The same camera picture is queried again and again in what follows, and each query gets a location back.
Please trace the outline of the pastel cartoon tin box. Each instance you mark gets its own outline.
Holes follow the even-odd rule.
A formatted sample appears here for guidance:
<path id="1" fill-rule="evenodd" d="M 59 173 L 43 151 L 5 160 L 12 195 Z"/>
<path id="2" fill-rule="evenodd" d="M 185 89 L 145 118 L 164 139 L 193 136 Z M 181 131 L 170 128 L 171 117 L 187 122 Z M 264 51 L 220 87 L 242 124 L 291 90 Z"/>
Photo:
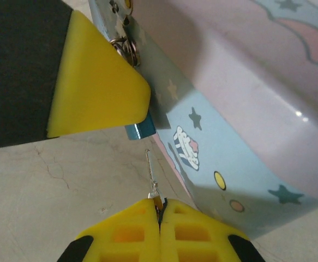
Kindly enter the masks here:
<path id="1" fill-rule="evenodd" d="M 197 208 L 251 237 L 318 208 L 318 0 L 114 1 Z M 110 0 L 89 6 L 114 39 Z"/>

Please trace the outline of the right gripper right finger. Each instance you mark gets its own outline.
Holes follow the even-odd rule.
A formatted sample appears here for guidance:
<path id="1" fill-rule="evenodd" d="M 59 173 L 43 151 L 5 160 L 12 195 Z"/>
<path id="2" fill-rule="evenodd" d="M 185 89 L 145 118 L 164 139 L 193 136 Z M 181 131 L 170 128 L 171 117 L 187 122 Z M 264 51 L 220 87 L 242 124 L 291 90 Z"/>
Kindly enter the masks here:
<path id="1" fill-rule="evenodd" d="M 161 262 L 265 262 L 245 233 L 166 199 L 160 214 Z"/>

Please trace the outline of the silver zipper pull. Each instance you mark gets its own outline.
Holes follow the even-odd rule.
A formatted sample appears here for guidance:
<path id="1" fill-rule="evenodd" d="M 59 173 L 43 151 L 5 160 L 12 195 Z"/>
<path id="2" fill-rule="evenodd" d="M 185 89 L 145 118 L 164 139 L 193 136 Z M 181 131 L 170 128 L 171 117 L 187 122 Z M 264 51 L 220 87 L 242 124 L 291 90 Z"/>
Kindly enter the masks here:
<path id="1" fill-rule="evenodd" d="M 154 169 L 153 169 L 153 164 L 151 159 L 151 151 L 149 149 L 146 149 L 145 153 L 146 153 L 147 168 L 148 168 L 148 173 L 149 173 L 149 178 L 151 183 L 151 188 L 148 193 L 148 198 L 153 199 L 156 209 L 161 211 L 164 207 L 164 199 L 162 198 L 161 192 L 158 188 L 158 181 L 154 176 Z"/>

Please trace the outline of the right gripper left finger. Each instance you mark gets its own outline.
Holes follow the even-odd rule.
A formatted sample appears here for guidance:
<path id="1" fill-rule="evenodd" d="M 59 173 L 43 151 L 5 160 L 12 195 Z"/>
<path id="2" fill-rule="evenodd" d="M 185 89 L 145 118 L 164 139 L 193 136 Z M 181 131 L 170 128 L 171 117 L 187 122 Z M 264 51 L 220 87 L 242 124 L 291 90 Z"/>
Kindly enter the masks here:
<path id="1" fill-rule="evenodd" d="M 140 200 L 85 229 L 57 262 L 160 262 L 154 200 Z"/>

